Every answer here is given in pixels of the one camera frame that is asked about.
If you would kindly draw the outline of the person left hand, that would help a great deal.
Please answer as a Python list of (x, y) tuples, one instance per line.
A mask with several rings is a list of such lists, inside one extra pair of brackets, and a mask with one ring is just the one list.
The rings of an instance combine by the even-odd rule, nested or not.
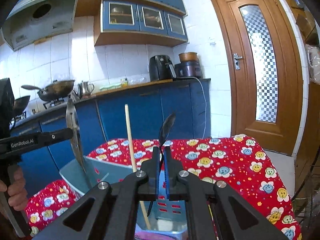
[(1, 192), (9, 195), (8, 204), (16, 211), (23, 211), (28, 204), (25, 178), (20, 167), (14, 173), (14, 182), (9, 187), (1, 180)]

